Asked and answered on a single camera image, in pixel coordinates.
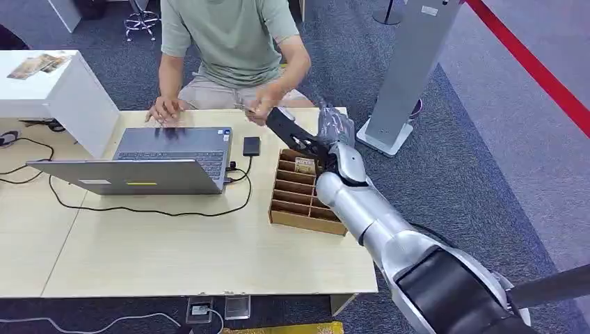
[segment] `gray floor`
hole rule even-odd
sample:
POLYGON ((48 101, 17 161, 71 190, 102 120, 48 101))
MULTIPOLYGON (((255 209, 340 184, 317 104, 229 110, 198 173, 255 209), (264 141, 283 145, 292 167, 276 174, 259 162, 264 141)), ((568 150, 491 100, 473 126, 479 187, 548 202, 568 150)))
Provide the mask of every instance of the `gray floor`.
MULTIPOLYGON (((385 2, 308 1, 301 29, 313 68, 300 89, 314 101, 323 98, 346 106, 357 125, 367 119, 394 51, 394 27, 372 20, 375 6, 385 2)), ((2 11, 10 13, 2 23, 37 49, 80 49, 121 109, 149 105, 157 94, 159 46, 147 35, 137 35, 132 43, 124 41, 121 21, 129 12, 125 3, 109 5, 103 20, 82 22, 72 35, 59 32, 61 23, 47 7, 38 0, 0 0, 2 11)), ((198 58, 191 52, 189 67, 196 64, 198 58)), ((424 113, 394 159, 358 146, 376 186, 409 221, 436 229, 515 283, 554 273, 549 254, 440 67, 423 98, 424 113)), ((344 323, 347 334, 412 333, 390 302, 383 280, 378 283, 379 294, 360 296, 336 320, 344 323)), ((257 297, 253 305, 252 319, 228 326, 331 320, 325 296, 257 297)), ((216 307, 221 310, 223 300, 216 307)), ((169 312, 181 319, 184 299, 0 301, 0 317, 51 316, 67 329, 97 329, 112 318, 146 312, 169 312)), ((590 333, 572 301, 534 308, 532 316, 542 333, 590 333)), ((215 330, 216 324, 196 328, 197 333, 215 330)), ((38 323, 0 325, 0 333, 56 332, 38 323)), ((121 324, 106 333, 173 333, 173 328, 153 319, 121 324)))
MULTIPOLYGON (((583 15, 590 10, 588 1, 486 3, 590 106, 590 21, 583 15)), ((588 137, 467 5, 440 63, 557 268, 588 264, 588 137)), ((590 297, 577 302, 590 321, 590 297)))

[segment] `wooden organizer box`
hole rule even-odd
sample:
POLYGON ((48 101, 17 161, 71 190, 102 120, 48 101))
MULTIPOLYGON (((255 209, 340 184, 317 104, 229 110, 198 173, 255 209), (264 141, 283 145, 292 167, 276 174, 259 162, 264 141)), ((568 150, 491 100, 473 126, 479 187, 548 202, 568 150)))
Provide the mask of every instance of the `wooden organizer box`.
POLYGON ((269 210, 271 223, 331 234, 346 235, 344 224, 317 198, 316 175, 295 172, 295 158, 305 157, 293 150, 282 150, 269 210))

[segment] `red rope barrier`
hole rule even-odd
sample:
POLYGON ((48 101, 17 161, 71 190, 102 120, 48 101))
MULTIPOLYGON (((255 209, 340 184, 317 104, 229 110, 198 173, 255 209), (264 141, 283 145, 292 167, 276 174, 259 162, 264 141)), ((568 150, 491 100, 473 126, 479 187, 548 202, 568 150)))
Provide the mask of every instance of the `red rope barrier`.
POLYGON ((571 120, 590 137, 590 111, 492 13, 482 0, 467 0, 473 11, 571 120))

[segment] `yellow sticker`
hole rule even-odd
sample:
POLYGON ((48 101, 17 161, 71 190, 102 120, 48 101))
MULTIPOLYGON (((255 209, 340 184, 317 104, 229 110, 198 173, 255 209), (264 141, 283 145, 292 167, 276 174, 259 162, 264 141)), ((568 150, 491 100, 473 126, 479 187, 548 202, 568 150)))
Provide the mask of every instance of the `yellow sticker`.
POLYGON ((157 186, 156 182, 128 182, 128 186, 157 186))

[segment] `laptop keyboard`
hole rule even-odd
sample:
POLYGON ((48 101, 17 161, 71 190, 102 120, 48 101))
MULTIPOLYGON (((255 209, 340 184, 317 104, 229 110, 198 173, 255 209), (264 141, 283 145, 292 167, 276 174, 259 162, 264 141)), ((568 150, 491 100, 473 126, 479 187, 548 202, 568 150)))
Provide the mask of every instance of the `laptop keyboard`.
POLYGON ((196 160, 213 180, 225 173, 223 151, 214 152, 121 152, 117 160, 196 160))

